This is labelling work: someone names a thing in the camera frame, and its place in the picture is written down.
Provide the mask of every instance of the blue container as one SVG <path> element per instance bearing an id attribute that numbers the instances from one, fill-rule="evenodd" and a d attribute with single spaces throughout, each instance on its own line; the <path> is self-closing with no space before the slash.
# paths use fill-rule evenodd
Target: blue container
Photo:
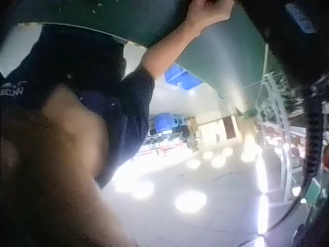
<path id="1" fill-rule="evenodd" d="M 170 113 L 162 113 L 154 118 L 155 129 L 158 133 L 166 130 L 171 130 L 174 123 L 174 116 Z"/>

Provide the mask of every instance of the t-shirt sleeve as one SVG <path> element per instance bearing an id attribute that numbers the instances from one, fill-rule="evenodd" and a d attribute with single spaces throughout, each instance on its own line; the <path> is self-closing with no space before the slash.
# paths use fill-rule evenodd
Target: t-shirt sleeve
<path id="1" fill-rule="evenodd" d="M 143 68 L 138 68 L 127 75 L 121 82 L 122 104 L 128 116 L 128 130 L 134 130 L 142 144 L 149 130 L 150 103 L 154 91 L 154 78 Z"/>

